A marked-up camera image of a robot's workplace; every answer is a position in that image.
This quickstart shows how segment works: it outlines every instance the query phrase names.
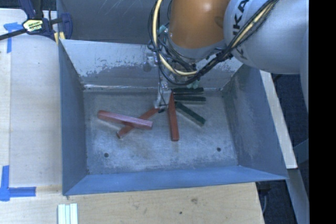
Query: blue clamp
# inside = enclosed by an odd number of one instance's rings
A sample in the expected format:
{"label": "blue clamp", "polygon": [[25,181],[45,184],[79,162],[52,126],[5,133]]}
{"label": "blue clamp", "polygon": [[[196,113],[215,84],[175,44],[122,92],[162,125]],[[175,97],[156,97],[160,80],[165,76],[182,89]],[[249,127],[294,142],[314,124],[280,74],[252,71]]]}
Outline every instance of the blue clamp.
{"label": "blue clamp", "polygon": [[64,36],[69,39],[72,35],[72,20],[69,13],[62,13],[61,18],[49,20],[44,18],[42,10],[42,0],[18,0],[21,9],[26,13],[27,20],[23,22],[23,27],[29,35],[46,36],[55,41],[55,31],[53,24],[62,23]]}

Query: red stick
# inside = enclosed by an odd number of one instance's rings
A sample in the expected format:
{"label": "red stick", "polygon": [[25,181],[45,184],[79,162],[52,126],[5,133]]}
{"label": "red stick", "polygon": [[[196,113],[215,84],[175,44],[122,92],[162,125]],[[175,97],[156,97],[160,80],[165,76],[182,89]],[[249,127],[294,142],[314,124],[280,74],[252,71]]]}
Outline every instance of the red stick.
{"label": "red stick", "polygon": [[111,122],[117,122],[122,123],[124,125],[128,125],[131,127],[136,127],[140,129],[146,129],[150,130],[153,126],[152,121],[146,121],[138,118],[133,118],[125,115],[120,115],[104,110],[98,111],[98,118],[101,120],[111,121]]}
{"label": "red stick", "polygon": [[179,127],[177,125],[176,109],[175,109],[175,100],[173,92],[170,95],[169,105],[168,105],[168,120],[170,128],[170,136],[172,141],[178,141],[180,139]]}
{"label": "red stick", "polygon": [[[148,120],[151,116],[153,116],[158,111],[159,111],[159,109],[151,108],[150,110],[148,110],[147,112],[142,114],[139,118],[142,119],[142,120]],[[132,129],[134,129],[134,127],[132,127],[132,126],[125,126],[125,127],[121,128],[117,132],[117,137],[122,138],[122,137],[126,136],[128,134],[128,132],[130,132]]]}

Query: yellow cable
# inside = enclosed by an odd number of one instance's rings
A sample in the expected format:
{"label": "yellow cable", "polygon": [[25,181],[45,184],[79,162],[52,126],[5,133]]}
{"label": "yellow cable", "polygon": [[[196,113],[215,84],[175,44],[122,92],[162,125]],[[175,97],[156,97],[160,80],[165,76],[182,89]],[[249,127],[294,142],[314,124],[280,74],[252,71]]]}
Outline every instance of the yellow cable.
{"label": "yellow cable", "polygon": [[[155,6],[155,10],[154,10],[154,14],[153,14],[153,26],[152,26],[152,35],[153,35],[153,40],[154,40],[154,45],[157,47],[157,39],[156,39],[156,21],[157,21],[157,15],[159,13],[159,9],[161,6],[162,0],[158,0]],[[159,57],[161,62],[164,64],[164,66],[167,67],[167,69],[171,72],[173,72],[174,74],[180,75],[180,76],[192,76],[195,75],[197,73],[197,71],[193,71],[193,72],[182,72],[179,70],[176,70],[174,68],[172,68],[170,66],[169,63],[167,63],[167,61],[163,58],[163,56],[158,52]]]}

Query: yellow label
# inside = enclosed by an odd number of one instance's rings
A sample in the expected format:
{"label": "yellow label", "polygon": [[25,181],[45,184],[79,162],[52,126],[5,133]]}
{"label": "yellow label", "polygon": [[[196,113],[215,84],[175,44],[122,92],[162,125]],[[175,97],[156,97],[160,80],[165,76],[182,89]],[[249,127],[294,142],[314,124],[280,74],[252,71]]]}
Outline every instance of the yellow label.
{"label": "yellow label", "polygon": [[28,32],[34,32],[42,29],[42,20],[28,20],[23,24],[23,27],[28,31]]}

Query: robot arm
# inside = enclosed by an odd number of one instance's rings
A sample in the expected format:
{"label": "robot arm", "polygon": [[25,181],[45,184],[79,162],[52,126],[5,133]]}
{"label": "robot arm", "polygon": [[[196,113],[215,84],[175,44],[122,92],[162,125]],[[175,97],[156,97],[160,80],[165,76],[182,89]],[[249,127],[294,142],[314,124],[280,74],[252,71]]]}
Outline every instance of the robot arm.
{"label": "robot arm", "polygon": [[[308,84],[309,0],[172,0],[164,41],[157,32],[161,2],[151,17],[152,50],[169,82],[190,84],[234,56],[266,72],[300,73]],[[307,100],[308,87],[302,89]]]}

